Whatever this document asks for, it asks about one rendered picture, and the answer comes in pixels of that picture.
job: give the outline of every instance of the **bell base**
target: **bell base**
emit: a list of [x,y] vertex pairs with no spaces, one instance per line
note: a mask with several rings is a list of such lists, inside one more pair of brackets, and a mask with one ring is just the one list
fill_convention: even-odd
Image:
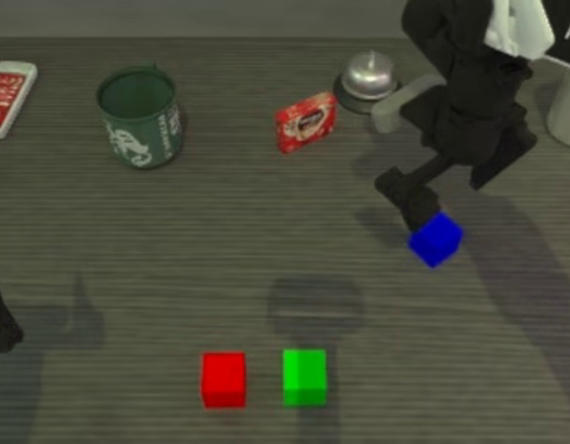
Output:
[[386,97],[398,91],[400,88],[401,85],[398,82],[396,88],[390,90],[390,92],[386,94],[384,97],[380,97],[375,100],[360,99],[350,94],[347,90],[345,90],[344,86],[342,86],[342,74],[340,74],[334,80],[334,85],[332,86],[332,93],[337,98],[339,104],[341,104],[341,106],[347,111],[351,111],[352,113],[355,114],[370,115],[371,109],[374,107],[376,103],[382,100],[386,100]]

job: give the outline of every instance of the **gray tabletop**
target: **gray tabletop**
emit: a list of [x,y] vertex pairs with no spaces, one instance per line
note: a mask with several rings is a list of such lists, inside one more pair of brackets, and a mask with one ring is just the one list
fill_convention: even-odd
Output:
[[[402,80],[407,41],[0,40],[40,79],[0,142],[0,281],[27,340],[0,355],[0,444],[570,443],[570,149],[544,116],[562,69],[522,91],[538,147],[475,193],[434,182],[465,229],[438,270],[373,190],[431,156],[411,128],[341,111],[283,156],[278,108],[330,88],[357,51]],[[108,148],[94,91],[155,60],[188,141],[142,172]],[[280,353],[329,353],[328,408],[281,406]],[[248,408],[209,413],[199,357],[242,350]]]

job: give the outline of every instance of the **red cube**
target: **red cube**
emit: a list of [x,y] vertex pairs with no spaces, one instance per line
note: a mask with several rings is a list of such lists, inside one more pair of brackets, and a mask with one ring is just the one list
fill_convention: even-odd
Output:
[[277,145],[284,154],[315,142],[332,132],[337,116],[337,100],[331,92],[321,92],[277,112]]
[[201,398],[207,409],[246,405],[246,357],[240,351],[203,353]]

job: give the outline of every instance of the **silver bell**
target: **silver bell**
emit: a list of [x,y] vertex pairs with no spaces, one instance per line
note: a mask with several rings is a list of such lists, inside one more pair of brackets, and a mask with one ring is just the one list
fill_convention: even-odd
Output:
[[376,51],[355,55],[334,85],[334,93],[341,105],[360,114],[369,114],[374,103],[397,89],[394,63]]

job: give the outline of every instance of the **blue cube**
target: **blue cube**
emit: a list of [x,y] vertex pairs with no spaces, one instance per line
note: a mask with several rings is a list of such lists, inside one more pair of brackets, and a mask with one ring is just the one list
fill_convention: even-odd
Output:
[[431,268],[449,259],[460,248],[462,229],[442,212],[410,237],[409,248]]

